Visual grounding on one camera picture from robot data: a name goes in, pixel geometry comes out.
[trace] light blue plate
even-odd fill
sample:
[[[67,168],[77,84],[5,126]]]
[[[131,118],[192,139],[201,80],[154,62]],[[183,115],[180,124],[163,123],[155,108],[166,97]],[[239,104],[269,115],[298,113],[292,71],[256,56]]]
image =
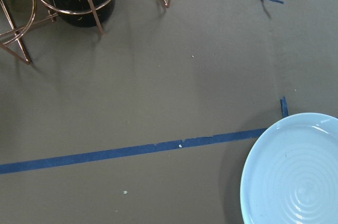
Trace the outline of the light blue plate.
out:
[[[338,224],[338,119],[286,117],[252,147],[241,180],[245,224]]]

